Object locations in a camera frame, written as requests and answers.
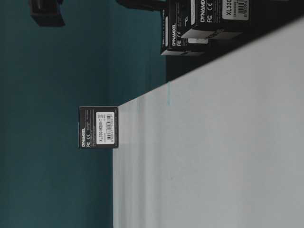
dynamixel servo box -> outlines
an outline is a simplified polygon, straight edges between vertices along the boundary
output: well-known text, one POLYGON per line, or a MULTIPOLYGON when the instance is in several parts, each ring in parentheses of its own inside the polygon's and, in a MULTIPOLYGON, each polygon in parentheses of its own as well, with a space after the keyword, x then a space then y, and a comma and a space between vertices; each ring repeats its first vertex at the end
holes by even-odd
POLYGON ((39 26, 61 27, 65 22, 61 15, 63 0, 28 0, 32 18, 39 26))
POLYGON ((118 147, 117 107, 79 107, 78 126, 80 149, 118 147))
POLYGON ((180 0, 168 0, 168 8, 161 11, 163 56, 199 56, 210 50, 207 39, 181 37, 180 0))
POLYGON ((183 38, 231 39, 249 30, 253 0, 181 0, 183 38))

white surface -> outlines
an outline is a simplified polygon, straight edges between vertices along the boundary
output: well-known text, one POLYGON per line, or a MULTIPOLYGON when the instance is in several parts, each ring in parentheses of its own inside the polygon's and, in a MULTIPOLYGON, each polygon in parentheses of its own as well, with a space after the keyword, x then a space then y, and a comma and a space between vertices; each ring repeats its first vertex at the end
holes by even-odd
POLYGON ((114 228, 304 227, 304 21, 120 106, 114 228))

product label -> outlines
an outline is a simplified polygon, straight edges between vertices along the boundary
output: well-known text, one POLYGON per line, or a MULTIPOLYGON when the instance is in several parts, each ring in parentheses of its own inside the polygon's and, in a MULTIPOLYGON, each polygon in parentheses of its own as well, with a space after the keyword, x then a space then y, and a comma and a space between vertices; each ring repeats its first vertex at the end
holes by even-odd
POLYGON ((166 43, 166 47, 168 46, 168 39, 169 39, 169 26, 168 26, 168 16, 166 16, 166 25, 165 25, 165 31, 166 31, 166 41, 165 41, 165 43, 166 43))
POLYGON ((223 0, 223 19, 249 20, 249 0, 223 0))
POLYGON ((161 42, 161 46, 165 47, 165 39, 166 39, 166 27, 165 27, 165 10, 163 9, 162 11, 162 42, 161 42))
POLYGON ((195 0, 191 0, 191 25, 195 23, 195 0))
POLYGON ((96 112, 96 144, 114 144, 114 112, 96 112))
POLYGON ((197 39, 197 38, 189 38, 188 43, 190 44, 208 44, 208 39, 197 39))

